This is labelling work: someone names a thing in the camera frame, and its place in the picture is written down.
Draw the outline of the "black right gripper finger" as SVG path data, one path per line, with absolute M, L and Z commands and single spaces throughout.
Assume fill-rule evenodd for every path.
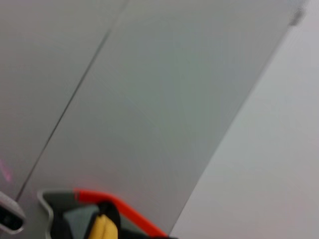
M 52 239 L 72 239 L 72 233 L 68 222 L 58 211 L 53 211 L 53 221 L 51 227 Z
M 127 230 L 122 227 L 120 227 L 119 238 L 120 239 L 177 239 L 172 237 L 148 236 L 146 234 Z

